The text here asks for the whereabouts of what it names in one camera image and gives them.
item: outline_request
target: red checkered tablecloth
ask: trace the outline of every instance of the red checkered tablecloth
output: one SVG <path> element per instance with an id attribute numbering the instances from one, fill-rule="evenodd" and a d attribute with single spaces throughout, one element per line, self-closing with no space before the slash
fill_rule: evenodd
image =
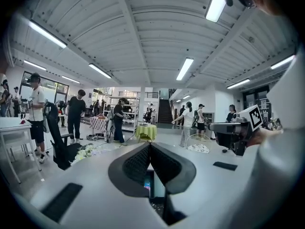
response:
<path id="1" fill-rule="evenodd" d="M 101 120 L 98 117 L 90 117 L 90 125 L 92 129 L 99 130 L 100 133 L 107 133 L 107 120 Z"/>

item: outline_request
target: staircase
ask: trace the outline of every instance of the staircase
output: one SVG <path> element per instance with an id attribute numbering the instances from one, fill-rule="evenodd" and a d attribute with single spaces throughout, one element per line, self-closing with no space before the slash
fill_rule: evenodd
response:
<path id="1" fill-rule="evenodd" d="M 173 121 L 170 103 L 168 100 L 159 100 L 158 123 L 171 123 Z"/>

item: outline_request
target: ceiling light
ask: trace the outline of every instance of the ceiling light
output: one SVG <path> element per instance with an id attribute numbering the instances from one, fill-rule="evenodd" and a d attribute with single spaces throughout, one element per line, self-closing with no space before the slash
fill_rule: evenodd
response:
<path id="1" fill-rule="evenodd" d="M 217 22 L 226 5 L 225 0 L 211 0 L 205 18 Z"/>
<path id="2" fill-rule="evenodd" d="M 47 68 L 41 67 L 41 66 L 39 66 L 39 65 L 37 65 L 37 64 L 35 64 L 35 63 L 32 63 L 32 62 L 30 62 L 30 61 L 23 60 L 23 62 L 25 62 L 25 63 L 27 63 L 27 64 L 29 64 L 29 65 L 31 65 L 31 66 L 37 67 L 37 68 L 39 68 L 39 69 L 41 69 L 41 70 L 44 70 L 44 71 L 47 70 Z"/>
<path id="3" fill-rule="evenodd" d="M 80 83 L 80 82 L 78 82 L 78 81 L 76 81 L 76 80 L 72 80 L 72 79 L 70 79 L 70 78 L 68 78 L 68 77 L 65 77 L 65 76 L 61 76 L 62 78 L 65 78 L 65 79 L 67 79 L 67 80 L 69 80 L 69 81 L 73 81 L 73 82 L 76 82 L 76 83 Z"/>
<path id="4" fill-rule="evenodd" d="M 96 70 L 98 73 L 101 73 L 103 76 L 106 76 L 107 78 L 111 79 L 111 76 L 108 75 L 107 73 L 105 73 L 104 71 L 102 71 L 100 68 L 98 68 L 96 65 L 94 65 L 93 63 L 89 64 L 89 67 L 91 67 L 92 69 Z"/>
<path id="5" fill-rule="evenodd" d="M 284 59 L 284 60 L 282 60 L 282 61 L 280 61 L 280 62 L 278 62 L 278 63 L 276 63 L 274 65 L 272 65 L 271 69 L 274 70 L 275 68 L 280 67 L 280 66 L 290 62 L 294 58 L 295 58 L 295 55 L 292 55 L 292 56 L 290 56 L 290 57 L 288 57 L 288 58 L 286 58 L 286 59 Z"/>
<path id="6" fill-rule="evenodd" d="M 37 31 L 39 34 L 43 35 L 44 37 L 48 38 L 49 40 L 51 40 L 52 42 L 56 43 L 57 45 L 59 45 L 62 48 L 65 48 L 67 46 L 67 44 L 63 43 L 62 41 L 60 41 L 59 39 L 57 39 L 55 36 L 53 36 L 52 34 L 50 34 L 49 32 L 47 32 L 45 29 L 43 29 L 42 27 L 40 27 L 39 25 L 37 25 L 36 23 L 29 21 L 29 26 Z"/>
<path id="7" fill-rule="evenodd" d="M 181 81 L 182 78 L 184 77 L 185 73 L 187 72 L 187 70 L 191 67 L 192 63 L 193 63 L 194 59 L 191 58 L 186 58 L 185 62 L 182 66 L 182 69 L 180 70 L 180 73 L 177 77 L 177 81 Z"/>
<path id="8" fill-rule="evenodd" d="M 227 88 L 228 89 L 232 89 L 232 88 L 234 88 L 234 87 L 237 87 L 237 86 L 240 86 L 240 85 L 242 85 L 242 84 L 245 84 L 245 83 L 247 83 L 247 82 L 249 82 L 250 81 L 250 79 L 245 79 L 245 80 L 243 80 L 243 81 L 241 81 L 241 82 L 238 82 L 238 83 L 235 83 L 235 84 L 233 84 L 233 85 L 231 85 L 231 86 L 228 86 Z"/>

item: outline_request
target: office chair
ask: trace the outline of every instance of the office chair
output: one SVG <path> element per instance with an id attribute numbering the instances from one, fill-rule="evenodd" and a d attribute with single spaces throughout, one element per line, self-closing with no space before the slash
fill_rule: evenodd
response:
<path id="1" fill-rule="evenodd" d="M 78 143 L 67 145 L 68 137 L 73 134 L 61 135 L 57 124 L 58 109 L 55 104 L 47 102 L 43 109 L 43 113 L 47 118 L 50 133 L 54 140 L 54 142 L 51 140 L 54 151 L 53 161 L 60 169 L 66 170 L 70 167 L 70 162 L 75 159 L 77 152 L 83 146 Z"/>

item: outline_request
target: white desk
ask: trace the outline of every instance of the white desk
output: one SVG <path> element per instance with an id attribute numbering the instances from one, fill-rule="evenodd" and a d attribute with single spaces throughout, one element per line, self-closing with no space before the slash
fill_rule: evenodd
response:
<path id="1" fill-rule="evenodd" d="M 41 171 L 41 167 L 40 164 L 35 156 L 35 152 L 34 152 L 34 145 L 33 142 L 31 140 L 31 133 L 30 133 L 30 128 L 31 128 L 31 123 L 28 121 L 25 121 L 24 124 L 20 124 L 21 123 L 21 119 L 17 118 L 17 117 L 1 117 L 0 118 L 0 138 L 1 138 L 1 143 L 2 146 L 4 147 L 4 152 L 6 155 L 6 158 L 9 162 L 9 166 L 14 174 L 14 176 L 16 177 L 17 181 L 19 183 L 20 179 L 17 176 L 13 165 L 11 164 L 10 161 L 10 156 L 8 154 L 7 148 L 6 148 L 6 143 L 4 141 L 4 135 L 8 135 L 8 134 L 16 134 L 16 133 L 23 133 L 23 132 L 27 132 L 28 134 L 28 142 L 30 143 L 30 148 L 34 157 L 34 160 L 36 162 L 37 168 L 39 171 Z M 27 140 L 23 140 L 22 143 L 20 143 L 20 145 L 25 144 L 27 142 Z"/>

